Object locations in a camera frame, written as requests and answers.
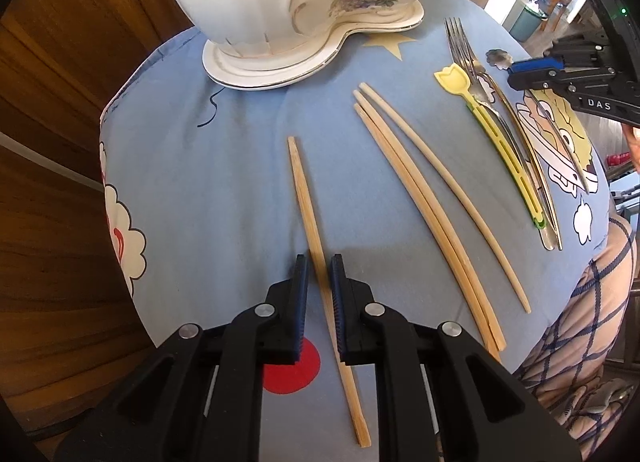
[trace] yellow plastic utensil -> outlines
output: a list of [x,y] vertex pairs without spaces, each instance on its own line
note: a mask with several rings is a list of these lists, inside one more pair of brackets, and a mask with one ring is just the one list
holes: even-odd
[[538,202],[536,191],[531,185],[529,177],[527,177],[522,169],[514,150],[506,141],[504,135],[500,131],[500,128],[495,124],[494,119],[491,118],[487,109],[476,101],[473,95],[469,93],[469,87],[471,87],[469,76],[466,75],[466,72],[457,64],[452,64],[451,66],[444,68],[443,71],[437,72],[435,76],[439,84],[447,92],[452,95],[459,95],[466,100],[466,105],[469,110],[474,114],[475,118],[478,119],[478,122],[484,129],[485,133],[494,143],[494,146],[502,157],[505,166],[507,166],[507,169],[511,173],[514,182],[516,182],[527,209],[531,214],[533,223],[537,228],[543,229],[546,226],[545,215],[542,206],[540,206],[540,203]]

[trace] plate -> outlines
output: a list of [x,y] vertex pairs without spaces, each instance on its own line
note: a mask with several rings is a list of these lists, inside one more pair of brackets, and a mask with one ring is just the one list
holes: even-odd
[[202,64],[209,77],[234,90],[273,90],[288,84],[294,84],[312,76],[327,66],[337,55],[345,39],[358,32],[404,32],[420,25],[424,18],[424,9],[415,1],[406,16],[388,24],[380,23],[342,23],[334,27],[326,43],[314,55],[291,66],[277,70],[243,70],[229,65],[221,58],[222,51],[215,43],[207,41],[202,51]]

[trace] trash bin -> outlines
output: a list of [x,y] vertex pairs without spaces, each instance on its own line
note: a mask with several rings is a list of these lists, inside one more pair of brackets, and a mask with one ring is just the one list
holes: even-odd
[[513,25],[509,34],[511,34],[516,41],[524,43],[533,35],[533,32],[538,30],[540,23],[547,19],[549,19],[549,16],[544,12],[535,10],[529,4],[525,4],[522,13]]

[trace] table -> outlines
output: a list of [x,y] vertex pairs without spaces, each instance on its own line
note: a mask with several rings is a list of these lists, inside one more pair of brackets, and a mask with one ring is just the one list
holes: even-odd
[[[562,252],[546,251],[478,122],[462,99],[444,92],[433,77],[451,62],[446,16],[462,18],[479,56],[491,48],[516,59],[528,56],[468,0],[421,1],[426,18],[417,29],[351,36],[324,70],[267,92],[214,84],[201,62],[206,38],[190,29],[158,48],[114,98],[103,114],[100,144],[111,237],[156,345],[183,323],[213,327],[263,301],[271,284],[289,276],[296,254],[307,250],[289,135],[298,138],[325,254],[341,253],[348,276],[369,283],[375,298],[409,320],[429,326],[456,320],[479,338],[433,236],[351,108],[351,92],[361,81],[383,95],[445,163],[527,291],[530,315],[455,196],[399,135],[494,305],[508,341],[504,366],[513,371],[558,318],[606,239],[609,193],[600,162],[577,119],[559,110],[561,102],[554,105],[595,192],[571,184],[562,175],[571,176],[566,161],[538,142],[552,164],[544,169],[564,241]],[[491,73],[507,91],[506,72],[492,68]],[[522,93],[508,90],[508,95],[527,118]],[[310,372],[319,373],[303,389],[309,381],[269,383],[262,460],[377,460],[375,447],[360,449],[354,440],[314,277],[305,336],[308,362],[315,363]],[[371,366],[355,371],[375,446],[374,371]]]

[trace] person's arm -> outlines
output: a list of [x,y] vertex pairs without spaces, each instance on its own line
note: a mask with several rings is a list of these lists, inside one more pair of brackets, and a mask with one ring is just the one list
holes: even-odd
[[640,173],[640,128],[633,128],[627,124],[622,125],[622,133],[626,138],[631,153],[631,162],[634,163],[636,171]]

